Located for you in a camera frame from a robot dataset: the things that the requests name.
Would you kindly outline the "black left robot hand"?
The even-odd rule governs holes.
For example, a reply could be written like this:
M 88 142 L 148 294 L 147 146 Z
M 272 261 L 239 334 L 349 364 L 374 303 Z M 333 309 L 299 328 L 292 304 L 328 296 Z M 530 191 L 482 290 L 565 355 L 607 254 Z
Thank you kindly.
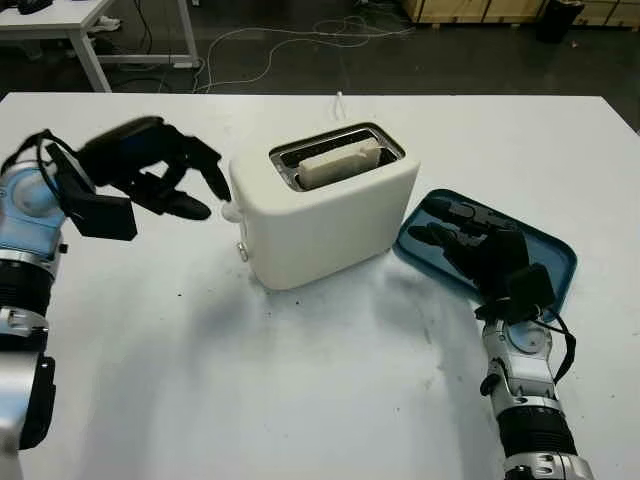
M 93 138 L 76 159 L 95 185 L 110 185 L 157 215 L 210 217 L 207 205 L 177 189 L 190 169 L 200 172 L 216 198 L 232 200 L 219 166 L 221 155 L 158 116 L 133 119 Z

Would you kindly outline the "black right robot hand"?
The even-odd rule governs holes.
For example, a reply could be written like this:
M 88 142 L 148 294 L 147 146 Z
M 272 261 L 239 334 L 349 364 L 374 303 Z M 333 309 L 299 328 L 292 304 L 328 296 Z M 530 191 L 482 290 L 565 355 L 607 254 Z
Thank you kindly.
M 529 266 L 526 241 L 516 224 L 465 202 L 431 198 L 420 208 L 435 222 L 413 225 L 409 235 L 442 249 L 443 256 L 489 301 L 508 296 L 507 278 Z

